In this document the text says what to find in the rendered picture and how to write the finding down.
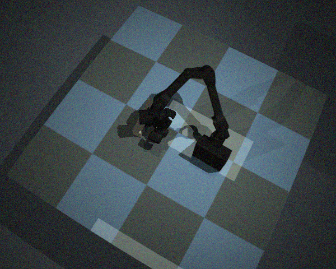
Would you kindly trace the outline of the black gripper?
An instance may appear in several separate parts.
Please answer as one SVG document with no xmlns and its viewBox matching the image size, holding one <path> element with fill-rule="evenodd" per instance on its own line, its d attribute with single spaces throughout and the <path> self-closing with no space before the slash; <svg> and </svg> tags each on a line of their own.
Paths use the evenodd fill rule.
<svg viewBox="0 0 336 269">
<path fill-rule="evenodd" d="M 170 109 L 171 110 L 171 109 Z M 176 116 L 176 112 L 174 110 L 171 110 L 171 118 L 174 119 Z M 168 127 L 170 126 L 170 124 L 172 123 L 172 120 L 169 119 L 169 117 L 167 118 L 167 122 L 164 124 L 158 124 L 156 122 L 156 119 L 154 121 L 156 123 L 156 127 L 153 131 L 151 131 L 150 135 L 148 136 L 148 139 L 159 144 L 162 140 L 162 138 L 165 135 L 165 130 L 168 129 Z"/>
</svg>

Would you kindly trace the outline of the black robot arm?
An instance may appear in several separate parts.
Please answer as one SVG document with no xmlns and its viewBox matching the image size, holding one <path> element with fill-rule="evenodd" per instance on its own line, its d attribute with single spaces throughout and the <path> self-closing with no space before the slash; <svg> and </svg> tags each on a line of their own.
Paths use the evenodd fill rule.
<svg viewBox="0 0 336 269">
<path fill-rule="evenodd" d="M 220 101 L 216 91 L 215 83 L 215 72 L 209 65 L 204 65 L 202 67 L 186 68 L 184 72 L 175 79 L 164 91 L 158 93 L 153 98 L 153 103 L 150 109 L 139 110 L 139 123 L 146 124 L 147 126 L 152 126 L 156 128 L 156 122 L 158 124 L 164 124 L 167 122 L 167 118 L 171 117 L 171 110 L 164 109 L 171 97 L 185 84 L 189 79 L 204 79 L 209 96 L 211 98 L 211 103 L 214 110 L 213 125 L 215 131 L 211 134 L 209 138 L 209 143 L 214 147 L 220 149 L 222 147 L 225 139 L 229 138 L 228 133 L 228 123 L 222 113 L 220 106 Z"/>
</svg>

